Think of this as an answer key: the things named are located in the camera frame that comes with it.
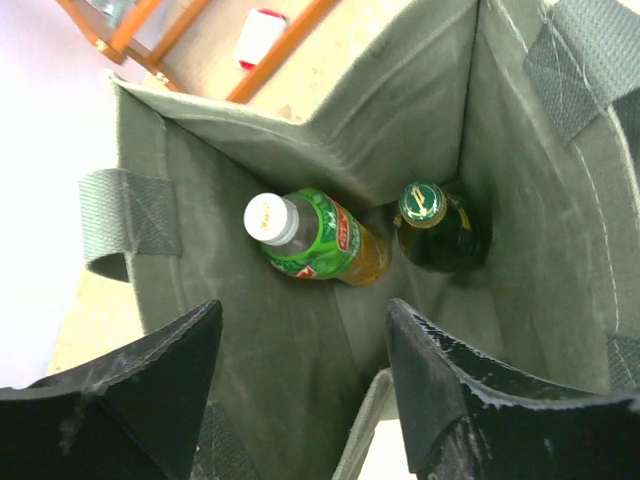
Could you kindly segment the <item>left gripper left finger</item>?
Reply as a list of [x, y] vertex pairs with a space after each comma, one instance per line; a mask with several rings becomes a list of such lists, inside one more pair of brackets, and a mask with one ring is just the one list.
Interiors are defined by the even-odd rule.
[[208, 301], [94, 360], [2, 389], [2, 478], [189, 478], [222, 325]]

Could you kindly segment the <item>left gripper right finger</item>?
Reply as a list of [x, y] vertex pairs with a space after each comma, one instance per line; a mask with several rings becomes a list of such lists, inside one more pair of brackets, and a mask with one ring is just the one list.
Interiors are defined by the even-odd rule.
[[636, 479], [639, 392], [594, 394], [507, 365], [400, 299], [387, 349], [419, 479]]

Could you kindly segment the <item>green Perrier glass bottle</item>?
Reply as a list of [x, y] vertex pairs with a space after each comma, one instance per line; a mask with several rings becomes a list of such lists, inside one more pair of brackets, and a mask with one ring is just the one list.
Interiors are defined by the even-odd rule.
[[432, 272], [468, 272], [484, 265], [491, 234], [459, 182], [415, 181], [397, 202], [397, 242], [414, 265]]

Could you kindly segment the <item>orange juice plastic bottle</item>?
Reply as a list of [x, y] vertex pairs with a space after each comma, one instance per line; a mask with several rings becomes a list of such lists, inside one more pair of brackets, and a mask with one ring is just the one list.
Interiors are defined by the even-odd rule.
[[391, 265], [387, 240], [315, 188], [258, 194], [246, 205], [243, 222], [269, 263], [290, 277], [362, 287]]

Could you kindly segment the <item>green canvas bag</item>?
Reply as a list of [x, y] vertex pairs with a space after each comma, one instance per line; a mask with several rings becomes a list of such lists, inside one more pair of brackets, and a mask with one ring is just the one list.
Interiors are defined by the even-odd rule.
[[[89, 268], [130, 282], [154, 331], [208, 300], [220, 353], [191, 479], [354, 479], [399, 416], [400, 299], [528, 374], [639, 392], [639, 16], [617, 1], [413, 1], [313, 115], [110, 80], [116, 158], [80, 184]], [[459, 182], [484, 265], [396, 253], [374, 285], [278, 273], [249, 199], [318, 188], [382, 233], [416, 180]]]

